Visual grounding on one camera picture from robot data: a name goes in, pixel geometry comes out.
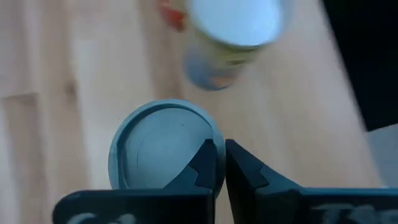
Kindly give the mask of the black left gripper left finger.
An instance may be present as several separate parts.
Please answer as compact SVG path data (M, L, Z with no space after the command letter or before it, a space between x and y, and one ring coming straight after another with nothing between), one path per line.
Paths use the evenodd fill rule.
M196 224L215 221L217 151L211 139L162 189L82 190L62 198L54 224Z

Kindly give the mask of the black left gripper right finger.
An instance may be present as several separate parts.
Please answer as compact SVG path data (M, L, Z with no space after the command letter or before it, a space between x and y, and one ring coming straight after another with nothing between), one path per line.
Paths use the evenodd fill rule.
M397 223L397 189L302 187L226 140L235 223Z

